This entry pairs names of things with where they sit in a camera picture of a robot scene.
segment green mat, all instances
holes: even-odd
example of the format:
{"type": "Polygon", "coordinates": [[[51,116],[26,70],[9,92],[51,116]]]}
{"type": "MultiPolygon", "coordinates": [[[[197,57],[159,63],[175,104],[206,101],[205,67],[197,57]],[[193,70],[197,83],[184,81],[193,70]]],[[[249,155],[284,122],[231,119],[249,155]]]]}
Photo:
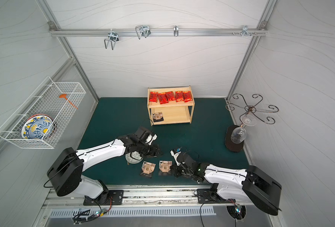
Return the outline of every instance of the green mat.
{"type": "Polygon", "coordinates": [[[101,98],[78,149],[86,149],[112,141],[116,136],[136,132],[144,126],[157,134],[161,157],[144,158],[156,164],[151,179],[140,176],[142,162],[129,164],[125,156],[115,157],[83,172],[92,179],[101,179],[105,184],[138,185],[194,185],[191,179],[174,176],[159,176],[159,161],[173,161],[170,151],[186,147],[189,155],[198,162],[215,166],[245,169],[247,158],[243,151],[234,153],[224,145],[227,127],[233,125],[223,98],[195,98],[192,123],[150,126],[147,119],[146,98],[101,98]]]}

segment blue and yellow plate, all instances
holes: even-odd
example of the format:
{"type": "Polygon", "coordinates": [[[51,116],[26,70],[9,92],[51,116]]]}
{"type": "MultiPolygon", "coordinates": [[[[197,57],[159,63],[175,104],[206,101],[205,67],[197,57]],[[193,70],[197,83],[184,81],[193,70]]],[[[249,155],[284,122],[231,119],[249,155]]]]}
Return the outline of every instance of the blue and yellow plate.
{"type": "Polygon", "coordinates": [[[21,130],[21,136],[24,139],[42,139],[46,134],[51,133],[53,120],[47,115],[37,114],[26,121],[21,130]]]}

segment red package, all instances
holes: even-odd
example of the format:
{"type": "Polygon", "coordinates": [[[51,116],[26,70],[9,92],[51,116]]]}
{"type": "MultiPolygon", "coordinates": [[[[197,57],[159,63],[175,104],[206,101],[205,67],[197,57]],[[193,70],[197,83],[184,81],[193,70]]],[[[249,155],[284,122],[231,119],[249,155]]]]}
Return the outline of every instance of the red package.
{"type": "Polygon", "coordinates": [[[175,92],[176,102],[184,101],[183,92],[175,92]]]}
{"type": "Polygon", "coordinates": [[[192,100],[192,93],[190,91],[183,92],[184,102],[189,102],[192,100]]]}
{"type": "Polygon", "coordinates": [[[159,93],[158,96],[159,96],[160,104],[165,104],[165,103],[168,103],[168,102],[169,102],[169,101],[168,101],[168,96],[166,95],[165,92],[163,92],[163,93],[159,93]]]}
{"type": "Polygon", "coordinates": [[[167,93],[166,93],[166,96],[167,96],[167,100],[168,100],[169,102],[175,100],[174,92],[167,92],[167,93]]]}
{"type": "Polygon", "coordinates": [[[157,102],[157,94],[158,92],[150,92],[150,102],[157,102]]]}

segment wall hook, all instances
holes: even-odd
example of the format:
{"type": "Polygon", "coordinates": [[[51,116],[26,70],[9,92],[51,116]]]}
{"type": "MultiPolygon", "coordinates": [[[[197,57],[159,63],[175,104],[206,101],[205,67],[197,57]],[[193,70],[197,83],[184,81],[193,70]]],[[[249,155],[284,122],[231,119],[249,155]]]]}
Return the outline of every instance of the wall hook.
{"type": "Polygon", "coordinates": [[[104,39],[104,46],[105,46],[105,48],[107,49],[108,43],[111,42],[111,48],[113,50],[115,48],[116,42],[118,40],[119,40],[118,39],[118,34],[115,33],[115,32],[112,32],[112,29],[111,29],[111,32],[108,33],[108,39],[104,39]]]}
{"type": "Polygon", "coordinates": [[[240,32],[241,36],[251,36],[252,35],[252,33],[249,33],[247,29],[248,29],[247,25],[243,26],[242,32],[240,32]]]}
{"type": "Polygon", "coordinates": [[[175,37],[179,36],[179,26],[178,25],[174,26],[174,36],[175,37]]]}
{"type": "Polygon", "coordinates": [[[147,25],[138,25],[135,27],[138,39],[141,39],[142,35],[147,38],[151,34],[150,27],[147,25]]]}

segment white wall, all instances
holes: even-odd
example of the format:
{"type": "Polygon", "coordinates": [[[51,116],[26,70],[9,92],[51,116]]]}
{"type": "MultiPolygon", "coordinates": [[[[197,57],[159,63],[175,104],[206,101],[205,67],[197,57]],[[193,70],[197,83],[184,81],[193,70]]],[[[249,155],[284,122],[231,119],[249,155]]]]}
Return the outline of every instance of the white wall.
{"type": "Polygon", "coordinates": [[[246,143],[254,164],[282,184],[285,226],[335,226],[335,1],[280,0],[268,29],[236,93],[249,104],[261,94],[259,108],[280,111],[257,113],[276,124],[249,127],[246,143]]]}
{"type": "MultiPolygon", "coordinates": [[[[68,59],[34,0],[0,0],[0,126],[30,93],[68,59]]],[[[61,81],[85,84],[74,66],[61,81]]],[[[19,149],[0,153],[0,226],[31,226],[45,197],[46,171],[62,149],[76,148],[92,114],[87,91],[54,150],[19,149]]]]}
{"type": "MultiPolygon", "coordinates": [[[[256,28],[267,0],[47,0],[61,28],[256,28]]],[[[147,88],[191,85],[195,97],[225,97],[250,38],[68,38],[100,97],[146,97],[147,88]]]]}

